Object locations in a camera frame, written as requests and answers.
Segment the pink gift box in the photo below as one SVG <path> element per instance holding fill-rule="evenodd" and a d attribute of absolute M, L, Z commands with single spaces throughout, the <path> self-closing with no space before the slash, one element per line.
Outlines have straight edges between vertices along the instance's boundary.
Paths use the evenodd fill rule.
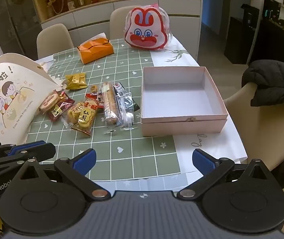
<path fill-rule="evenodd" d="M 222 96 L 202 66 L 144 68 L 140 113 L 144 136 L 220 133 L 228 117 Z"/>

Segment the black jacket on chair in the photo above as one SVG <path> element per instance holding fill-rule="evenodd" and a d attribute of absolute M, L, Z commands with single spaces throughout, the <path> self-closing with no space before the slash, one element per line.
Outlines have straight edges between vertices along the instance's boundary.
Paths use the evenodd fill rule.
<path fill-rule="evenodd" d="M 257 85 L 251 106 L 284 104 L 284 63 L 258 60 L 251 63 L 242 75 L 241 85 Z"/>

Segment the long biscuit stick pack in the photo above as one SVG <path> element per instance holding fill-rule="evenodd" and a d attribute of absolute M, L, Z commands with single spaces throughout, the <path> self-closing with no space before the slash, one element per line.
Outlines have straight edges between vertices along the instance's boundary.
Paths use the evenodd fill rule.
<path fill-rule="evenodd" d="M 103 82 L 101 85 L 101 95 L 107 132 L 111 133 L 116 131 L 116 128 L 121 124 L 121 115 L 115 95 L 114 83 L 110 81 Z"/>

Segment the black silver snack bar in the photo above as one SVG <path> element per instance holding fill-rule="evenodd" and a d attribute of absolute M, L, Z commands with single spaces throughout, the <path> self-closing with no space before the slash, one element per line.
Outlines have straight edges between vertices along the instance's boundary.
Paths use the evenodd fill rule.
<path fill-rule="evenodd" d="M 140 109 L 139 105 L 132 98 L 132 94 L 121 83 L 115 83 L 114 90 L 118 102 L 124 105 L 126 110 L 133 110 L 135 112 Z"/>

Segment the wooden display shelf cabinet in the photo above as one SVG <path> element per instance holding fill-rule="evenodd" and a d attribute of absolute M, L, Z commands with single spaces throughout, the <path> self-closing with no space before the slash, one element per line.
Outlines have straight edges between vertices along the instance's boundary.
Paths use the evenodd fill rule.
<path fill-rule="evenodd" d="M 198 57 L 203 0 L 33 0 L 40 24 L 46 29 L 61 23 L 78 46 L 104 32 L 112 37 L 110 17 L 122 7 L 157 4 L 170 20 L 174 37 L 193 56 Z"/>

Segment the yellow senbei cracker pack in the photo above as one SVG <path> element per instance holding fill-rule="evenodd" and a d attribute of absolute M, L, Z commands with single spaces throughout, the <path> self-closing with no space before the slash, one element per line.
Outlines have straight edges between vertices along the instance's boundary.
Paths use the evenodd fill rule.
<path fill-rule="evenodd" d="M 75 103 L 66 113 L 62 114 L 63 124 L 67 128 L 91 136 L 91 129 L 98 108 L 99 104 L 93 99 Z"/>

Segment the beige chair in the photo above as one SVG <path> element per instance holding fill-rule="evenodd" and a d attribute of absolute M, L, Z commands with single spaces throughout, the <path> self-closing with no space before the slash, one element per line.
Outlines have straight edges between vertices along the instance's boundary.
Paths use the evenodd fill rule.
<path fill-rule="evenodd" d="M 134 6 L 120 7 L 111 13 L 109 20 L 110 40 L 121 39 L 125 36 L 126 16 L 134 9 Z"/>
<path fill-rule="evenodd" d="M 74 48 L 69 31 L 62 23 L 42 30 L 37 36 L 36 46 L 39 59 Z"/>
<path fill-rule="evenodd" d="M 257 85 L 248 83 L 224 100 L 245 147 L 247 160 L 261 159 L 269 170 L 284 161 L 284 104 L 251 106 Z"/>

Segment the orange tissue box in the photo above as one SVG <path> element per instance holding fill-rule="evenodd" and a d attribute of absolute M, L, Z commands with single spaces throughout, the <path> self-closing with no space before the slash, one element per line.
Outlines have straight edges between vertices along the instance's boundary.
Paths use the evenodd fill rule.
<path fill-rule="evenodd" d="M 104 32 L 81 43 L 77 51 L 82 63 L 88 64 L 114 53 L 113 45 Z"/>

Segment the small red snack packet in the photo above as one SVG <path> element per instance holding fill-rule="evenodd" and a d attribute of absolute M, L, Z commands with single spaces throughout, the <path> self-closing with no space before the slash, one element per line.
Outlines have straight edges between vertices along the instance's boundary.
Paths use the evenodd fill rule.
<path fill-rule="evenodd" d="M 95 100 L 96 103 L 98 104 L 98 108 L 103 109 L 104 104 L 101 93 L 86 93 L 85 98 Z"/>

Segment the beige chair far middle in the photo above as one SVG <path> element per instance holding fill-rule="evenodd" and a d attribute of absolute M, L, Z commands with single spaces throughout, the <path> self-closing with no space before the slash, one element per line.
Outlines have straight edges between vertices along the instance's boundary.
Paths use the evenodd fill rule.
<path fill-rule="evenodd" d="M 134 9 L 134 6 L 120 7 L 111 13 L 109 20 L 110 40 L 121 39 L 125 36 L 126 16 Z"/>

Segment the red yellow jerky packet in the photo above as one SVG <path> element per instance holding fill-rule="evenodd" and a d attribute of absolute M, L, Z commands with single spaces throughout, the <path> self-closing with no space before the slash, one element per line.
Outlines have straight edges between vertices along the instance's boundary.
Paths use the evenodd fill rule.
<path fill-rule="evenodd" d="M 58 92 L 58 101 L 48 111 L 51 121 L 56 121 L 66 110 L 71 108 L 75 100 L 71 99 L 64 90 Z"/>

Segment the beige chair right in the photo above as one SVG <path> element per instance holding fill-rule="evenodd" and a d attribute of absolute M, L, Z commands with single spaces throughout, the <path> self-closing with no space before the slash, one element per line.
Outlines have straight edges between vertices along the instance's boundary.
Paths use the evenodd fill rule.
<path fill-rule="evenodd" d="M 247 160 L 261 159 L 269 170 L 284 161 L 284 104 L 251 106 L 257 85 L 248 83 L 224 100 L 245 147 Z"/>

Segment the small caramel candy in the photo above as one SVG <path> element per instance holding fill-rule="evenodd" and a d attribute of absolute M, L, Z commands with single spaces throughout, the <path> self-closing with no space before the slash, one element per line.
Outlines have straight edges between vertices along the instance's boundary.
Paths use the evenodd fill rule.
<path fill-rule="evenodd" d="M 99 92 L 99 87 L 98 85 L 92 85 L 90 87 L 90 93 L 98 93 Z"/>

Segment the yellow snack packet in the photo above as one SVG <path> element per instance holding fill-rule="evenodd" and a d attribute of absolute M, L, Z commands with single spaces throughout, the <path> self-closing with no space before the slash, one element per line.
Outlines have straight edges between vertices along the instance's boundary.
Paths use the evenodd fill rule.
<path fill-rule="evenodd" d="M 65 75 L 65 77 L 67 81 L 66 90 L 81 90 L 87 88 L 85 73 L 70 74 Z"/>

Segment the round rice cracker pack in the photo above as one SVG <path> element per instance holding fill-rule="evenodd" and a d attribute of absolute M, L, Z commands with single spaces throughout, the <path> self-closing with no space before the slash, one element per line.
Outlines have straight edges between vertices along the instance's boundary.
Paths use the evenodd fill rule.
<path fill-rule="evenodd" d="M 59 101 L 61 101 L 64 97 L 64 90 L 53 90 L 53 92 L 46 97 L 46 99 L 39 106 L 39 111 L 42 113 L 46 113 L 51 108 L 53 108 Z"/>

